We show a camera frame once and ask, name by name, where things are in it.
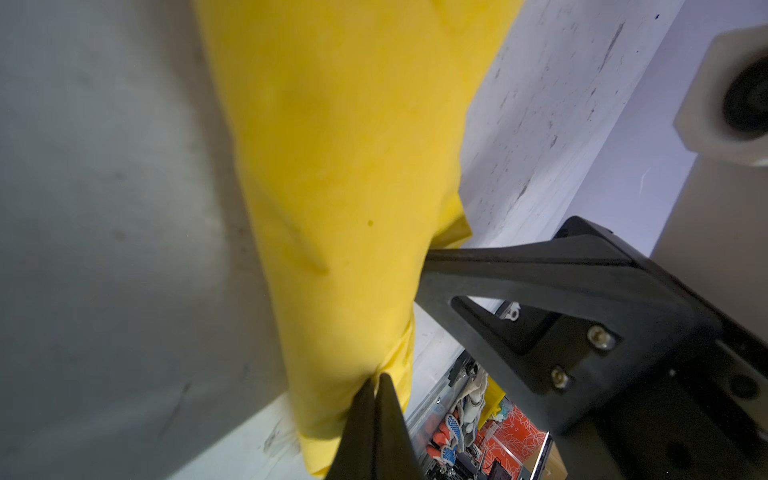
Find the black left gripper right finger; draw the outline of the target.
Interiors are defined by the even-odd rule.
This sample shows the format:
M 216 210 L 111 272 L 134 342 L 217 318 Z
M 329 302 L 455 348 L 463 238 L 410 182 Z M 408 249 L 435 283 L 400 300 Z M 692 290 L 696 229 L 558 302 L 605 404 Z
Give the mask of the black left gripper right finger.
M 375 400 L 375 478 L 422 480 L 396 389 L 389 374 L 382 373 Z

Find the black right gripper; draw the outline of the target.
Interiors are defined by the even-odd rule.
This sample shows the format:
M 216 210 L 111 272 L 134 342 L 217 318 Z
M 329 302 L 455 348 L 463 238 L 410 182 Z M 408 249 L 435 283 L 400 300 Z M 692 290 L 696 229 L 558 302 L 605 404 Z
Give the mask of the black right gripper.
M 709 346 L 719 315 L 610 230 L 432 250 L 416 301 L 538 428 L 574 425 L 568 478 L 766 478 L 766 342 L 728 321 Z

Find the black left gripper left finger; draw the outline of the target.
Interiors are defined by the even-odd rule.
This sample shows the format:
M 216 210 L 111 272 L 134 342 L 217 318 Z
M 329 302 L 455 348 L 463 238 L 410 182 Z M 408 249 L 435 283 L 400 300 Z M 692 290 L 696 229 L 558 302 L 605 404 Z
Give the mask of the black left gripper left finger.
M 367 380 L 355 395 L 326 480 L 374 478 L 375 391 Z

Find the yellow paper napkin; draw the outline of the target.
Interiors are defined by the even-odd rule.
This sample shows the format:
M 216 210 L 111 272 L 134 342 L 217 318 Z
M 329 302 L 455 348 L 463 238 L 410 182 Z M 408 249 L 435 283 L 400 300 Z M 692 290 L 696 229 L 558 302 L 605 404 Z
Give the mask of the yellow paper napkin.
M 431 248 L 471 234 L 471 101 L 518 1 L 198 1 L 267 282 L 306 470 L 388 374 L 406 407 Z

